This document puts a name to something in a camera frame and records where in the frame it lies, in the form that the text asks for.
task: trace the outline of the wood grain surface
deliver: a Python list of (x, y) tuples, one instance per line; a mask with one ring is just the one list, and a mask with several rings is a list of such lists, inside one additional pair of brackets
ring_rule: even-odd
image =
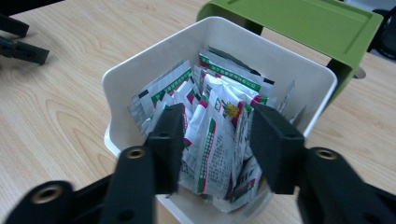
[[(49, 49), (38, 66), (0, 57), (0, 218), (32, 187), (55, 179), (75, 189), (113, 172), (103, 141), (105, 71), (195, 21), (206, 0), (67, 0), (14, 16), (21, 41)], [(9, 34), (5, 37), (17, 40)], [(263, 36), (319, 63), (325, 56), (270, 32)], [(307, 145), (342, 153), (368, 183), (396, 194), (396, 65), (366, 54), (326, 109)], [(159, 223), (176, 220), (158, 204)], [(295, 196), (274, 196), (251, 223), (300, 223)]]

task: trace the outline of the screw hole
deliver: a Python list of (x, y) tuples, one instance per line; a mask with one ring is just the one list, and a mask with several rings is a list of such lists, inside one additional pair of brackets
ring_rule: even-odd
[(119, 214), (119, 221), (121, 222), (130, 221), (132, 218), (134, 218), (134, 211), (130, 209), (125, 209)]
[(320, 149), (316, 151), (317, 156), (321, 157), (322, 159), (325, 160), (336, 160), (337, 159), (337, 155), (334, 154), (333, 152), (326, 150), (326, 149)]
[(39, 190), (32, 197), (32, 203), (49, 203), (57, 199), (63, 192), (63, 188), (58, 185), (51, 185)]
[(143, 151), (140, 148), (132, 149), (130, 150), (127, 154), (126, 157), (129, 159), (138, 159), (140, 157), (143, 157), (146, 154), (145, 151)]

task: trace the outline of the pile of packets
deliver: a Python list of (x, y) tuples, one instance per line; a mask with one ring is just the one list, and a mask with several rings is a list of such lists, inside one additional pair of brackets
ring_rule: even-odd
[(199, 62), (193, 72), (186, 61), (156, 78), (128, 108), (146, 138), (167, 106), (184, 105), (179, 185), (231, 212), (257, 193), (262, 170), (249, 147), (252, 106), (276, 105), (268, 98), (274, 81), (204, 49)]

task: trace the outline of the black clamp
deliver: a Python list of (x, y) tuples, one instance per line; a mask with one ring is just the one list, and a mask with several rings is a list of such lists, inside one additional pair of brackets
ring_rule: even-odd
[[(26, 37), (28, 29), (28, 24), (0, 14), (0, 30), (19, 37)], [(43, 64), (47, 60), (49, 53), (50, 51), (47, 49), (25, 44), (21, 41), (13, 43), (11, 40), (0, 36), (0, 55), (7, 58), (16, 58), (30, 63)]]
[[(113, 175), (73, 191), (65, 181), (32, 189), (9, 214), (20, 223), (153, 223), (155, 194), (177, 192), (183, 105), (167, 107), (140, 147), (124, 149)], [(276, 110), (255, 104), (250, 146), (271, 191), (293, 194), (305, 224), (396, 223), (396, 196), (366, 184), (337, 152), (307, 149)]]

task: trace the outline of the green plastic holder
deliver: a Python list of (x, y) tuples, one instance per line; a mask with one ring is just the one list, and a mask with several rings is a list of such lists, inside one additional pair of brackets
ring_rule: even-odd
[(263, 27), (331, 58), (338, 79), (329, 103), (357, 71), (382, 17), (336, 0), (212, 0), (197, 20), (220, 16), (260, 35)]

